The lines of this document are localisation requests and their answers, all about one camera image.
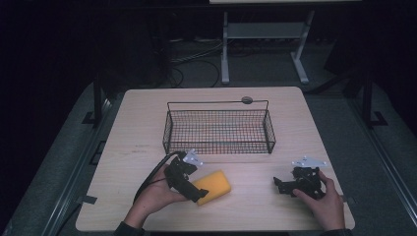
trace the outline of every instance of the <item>gray floor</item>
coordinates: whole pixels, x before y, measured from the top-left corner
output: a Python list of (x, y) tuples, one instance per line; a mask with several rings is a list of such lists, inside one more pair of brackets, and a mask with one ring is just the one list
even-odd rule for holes
[[(180, 58), (213, 45), (178, 42), (174, 45), (173, 54)], [(311, 82), (302, 86), (289, 56), (294, 46), (295, 43), (260, 41), (246, 47), (248, 55), (241, 52), (232, 54), (229, 62), (229, 87), (295, 86), (308, 90), (333, 77), (332, 73), (323, 69), (331, 45), (311, 43), (305, 48), (302, 57)], [(210, 87), (217, 80), (219, 63), (220, 58), (216, 54), (176, 66), (184, 75), (180, 88)], [(181, 79), (178, 71), (174, 71), (173, 77), (177, 82)], [(220, 82), (215, 86), (223, 87)], [(171, 84), (165, 83), (161, 87), (169, 89)], [(374, 88), (374, 110), (383, 113), (388, 126), (376, 127), (372, 131), (364, 128), (357, 116), (356, 106), (360, 97), (351, 100), (342, 96), (343, 83), (320, 95), (305, 97), (343, 192), (349, 199), (356, 221), (354, 235), (417, 235), (416, 225), (398, 196), (388, 172), (383, 168), (381, 151), (375, 148), (372, 137), (377, 137), (384, 145), (386, 153), (414, 196), (417, 196), (414, 173), (417, 167), (417, 139), (395, 113), (384, 92), (376, 86)], [(50, 228), (53, 228), (54, 223), (61, 225), (63, 219), (76, 208), (77, 198), (87, 192), (96, 167), (89, 165), (89, 160), (99, 142), (107, 139), (122, 98), (123, 93), (120, 93), (116, 99), (111, 100), (106, 106), (103, 122), (97, 129), (93, 129), (92, 125), (82, 124), (86, 113), (93, 109), (92, 86), (86, 88), (16, 210), (11, 221), (10, 235), (54, 235), (56, 231)], [(73, 191), (66, 195), (64, 190), (68, 188)], [(62, 210), (60, 215), (63, 217), (54, 220), (51, 215), (57, 215), (59, 210)], [(76, 210), (60, 235), (111, 235), (111, 232), (78, 231), (75, 228), (77, 215)], [(319, 234), (291, 232), (291, 235)]]

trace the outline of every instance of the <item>wooden table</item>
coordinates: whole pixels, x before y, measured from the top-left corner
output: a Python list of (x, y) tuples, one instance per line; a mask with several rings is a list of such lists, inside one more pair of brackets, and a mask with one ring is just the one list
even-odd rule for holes
[[(191, 201), (152, 214), (148, 231), (293, 231), (320, 229), (306, 206), (281, 195), (275, 176), (292, 181), (291, 161), (304, 155), (327, 161), (323, 172), (334, 179), (323, 142), (298, 88), (141, 89), (126, 92), (89, 187), (94, 205), (83, 204), (77, 220), (81, 231), (112, 231), (128, 212), (136, 191), (165, 156), (162, 137), (168, 101), (230, 101), (251, 96), (268, 100), (276, 145), (272, 154), (206, 154), (195, 180), (221, 169), (232, 191), (203, 206)], [(354, 219), (345, 205), (346, 226)]]

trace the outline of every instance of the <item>black wire basket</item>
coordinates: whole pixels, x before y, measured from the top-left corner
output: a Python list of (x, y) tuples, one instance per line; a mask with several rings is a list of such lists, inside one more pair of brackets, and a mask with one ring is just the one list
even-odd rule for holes
[(194, 149), (198, 154), (272, 153), (275, 135), (268, 101), (244, 98), (242, 101), (168, 102), (163, 135), (165, 152)]

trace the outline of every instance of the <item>sponge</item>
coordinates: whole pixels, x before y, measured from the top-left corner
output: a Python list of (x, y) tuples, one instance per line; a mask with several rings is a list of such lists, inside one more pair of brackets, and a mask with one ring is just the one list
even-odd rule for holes
[(206, 204), (231, 191), (230, 184), (221, 170), (217, 170), (210, 175), (194, 181), (193, 185), (198, 189), (208, 190), (208, 194), (205, 197), (197, 200), (198, 206)]

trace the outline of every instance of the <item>hand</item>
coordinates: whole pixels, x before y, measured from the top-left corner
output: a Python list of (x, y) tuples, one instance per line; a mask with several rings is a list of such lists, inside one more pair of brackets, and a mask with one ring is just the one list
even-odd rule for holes
[(293, 194), (300, 198), (313, 212), (314, 217), (325, 231), (345, 228), (343, 198), (334, 187), (334, 182), (320, 171), (319, 176), (326, 185), (326, 195), (314, 200), (304, 192), (295, 189)]
[(163, 165), (156, 172), (151, 180), (154, 183), (147, 186), (135, 200), (124, 220), (126, 224), (140, 229), (150, 214), (170, 204), (187, 201), (183, 195), (171, 191), (168, 187), (164, 174), (167, 166), (167, 164)]

